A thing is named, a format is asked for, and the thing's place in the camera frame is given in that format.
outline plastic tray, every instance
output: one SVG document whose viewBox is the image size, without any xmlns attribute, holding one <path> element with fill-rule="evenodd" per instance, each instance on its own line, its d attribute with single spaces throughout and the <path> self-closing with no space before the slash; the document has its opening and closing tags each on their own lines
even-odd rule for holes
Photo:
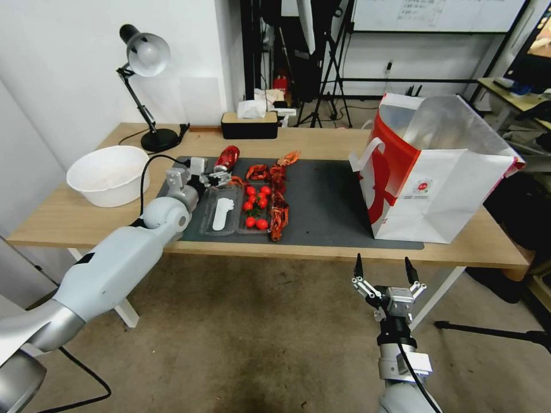
<svg viewBox="0 0 551 413">
<path fill-rule="evenodd" d="M 263 186 L 269 186 L 271 188 L 271 185 L 267 184 L 264 181 L 257 181 L 257 182 L 249 182 L 250 186 L 255 188 L 257 192 L 260 191 L 260 188 Z M 239 208 L 239 225 L 237 226 L 237 233 L 241 234 L 267 234 L 270 232 L 270 227 L 268 226 L 268 229 L 260 230 L 257 227 L 247 228 L 245 226 L 245 220 L 247 219 L 247 215 L 243 211 L 243 203 L 249 198 L 249 195 L 247 195 L 247 192 L 242 189 L 242 196 L 241 196 L 241 207 Z M 268 221 L 268 225 L 270 224 L 270 213 L 269 210 L 271 208 L 271 196 L 267 196 L 266 199 L 268 200 L 268 204 L 266 208 L 261 209 L 260 215 L 258 217 L 255 217 L 256 219 L 262 219 L 264 218 L 266 221 Z"/>
<path fill-rule="evenodd" d="M 226 236 L 231 235 L 237 229 L 241 211 L 243 208 L 243 188 L 237 185 L 222 186 L 221 188 L 210 187 L 205 194 L 207 197 L 207 208 L 199 233 L 209 236 Z M 226 214 L 226 226 L 220 231 L 212 229 L 212 222 L 214 221 L 214 214 L 216 213 L 216 206 L 218 199 L 228 198 L 234 202 L 234 208 Z"/>
</svg>

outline tissue box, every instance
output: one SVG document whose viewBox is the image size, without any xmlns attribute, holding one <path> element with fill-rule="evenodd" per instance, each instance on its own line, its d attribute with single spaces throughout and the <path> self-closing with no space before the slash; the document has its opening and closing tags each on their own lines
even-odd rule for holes
<svg viewBox="0 0 551 413">
<path fill-rule="evenodd" d="M 237 113 L 226 112 L 222 116 L 224 139 L 276 139 L 277 113 L 266 112 L 263 119 L 238 119 Z"/>
</svg>

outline wooden table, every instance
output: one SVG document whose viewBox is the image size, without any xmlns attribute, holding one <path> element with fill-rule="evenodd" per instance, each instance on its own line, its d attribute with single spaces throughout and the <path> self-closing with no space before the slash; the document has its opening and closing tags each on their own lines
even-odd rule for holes
<svg viewBox="0 0 551 413">
<path fill-rule="evenodd" d="M 516 112 L 526 112 L 529 109 L 532 109 L 537 104 L 544 102 L 546 99 L 542 98 L 540 95 L 533 95 L 529 93 L 527 95 L 518 96 L 513 95 L 509 91 L 503 89 L 502 87 L 497 86 L 494 83 L 493 77 L 482 77 L 478 79 L 478 83 L 492 95 L 497 96 L 502 101 L 506 103 L 501 112 L 499 113 L 496 120 L 491 125 L 494 130 L 501 129 L 503 123 L 509 118 L 512 111 Z M 551 131 L 551 122 L 540 119 L 532 119 L 536 124 L 541 126 L 546 131 Z"/>
<path fill-rule="evenodd" d="M 117 145 L 125 136 L 144 129 L 140 123 L 121 123 L 103 141 L 100 147 Z M 176 125 L 161 125 L 177 130 Z M 125 141 L 139 146 L 141 134 Z M 361 153 L 368 139 L 365 130 L 281 128 L 277 139 L 227 141 L 218 131 L 189 131 L 182 143 L 167 155 L 217 157 L 229 144 L 239 147 L 242 157 L 279 158 L 301 150 L 302 159 L 348 159 L 350 151 Z M 165 179 L 165 170 L 172 166 L 168 159 L 156 159 L 150 165 L 151 184 L 145 194 L 146 203 L 157 195 Z M 93 248 L 114 229 L 133 222 L 139 213 L 136 200 L 117 208 L 98 208 L 80 194 L 60 185 L 37 210 L 11 234 L 8 241 L 19 246 L 63 247 L 80 257 L 77 248 Z M 466 266 L 517 268 L 527 266 L 509 238 L 490 214 L 481 208 L 451 244 L 425 244 L 423 250 L 396 250 L 384 248 L 350 248 L 318 246 L 286 246 L 279 244 L 238 244 L 221 242 L 176 241 L 166 252 L 254 256 L 267 258 L 294 258 L 320 260 L 363 259 L 403 263 L 408 256 L 413 263 L 445 266 L 432 280 L 429 290 L 418 301 L 412 328 L 415 327 L 440 297 L 448 290 Z M 138 316 L 124 301 L 117 312 L 129 326 L 135 326 Z"/>
</svg>

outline crayfish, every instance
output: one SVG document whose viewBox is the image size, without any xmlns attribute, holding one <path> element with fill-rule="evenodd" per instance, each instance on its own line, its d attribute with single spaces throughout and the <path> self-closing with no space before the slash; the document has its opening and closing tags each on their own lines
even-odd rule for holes
<svg viewBox="0 0 551 413">
<path fill-rule="evenodd" d="M 300 151 L 294 151 L 277 160 L 271 168 L 267 165 L 253 165 L 247 171 L 246 179 L 265 180 L 271 184 L 271 209 L 270 209 L 270 239 L 277 242 L 281 238 L 281 231 L 289 222 L 289 204 L 285 202 L 286 168 L 295 163 L 300 156 Z"/>
</svg>

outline desk lamp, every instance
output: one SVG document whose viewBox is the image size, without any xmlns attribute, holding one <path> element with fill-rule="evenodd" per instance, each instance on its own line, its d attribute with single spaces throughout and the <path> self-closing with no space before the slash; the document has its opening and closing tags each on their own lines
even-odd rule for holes
<svg viewBox="0 0 551 413">
<path fill-rule="evenodd" d="M 128 63 L 118 68 L 117 73 L 138 105 L 139 113 L 149 126 L 149 132 L 142 136 L 142 147 L 152 152 L 173 148 L 180 143 L 181 138 L 173 130 L 155 128 L 155 118 L 141 104 L 128 82 L 128 78 L 132 75 L 152 77 L 161 73 L 170 60 L 170 48 L 161 37 L 151 33 L 141 33 L 133 25 L 122 26 L 119 34 L 126 44 Z"/>
</svg>

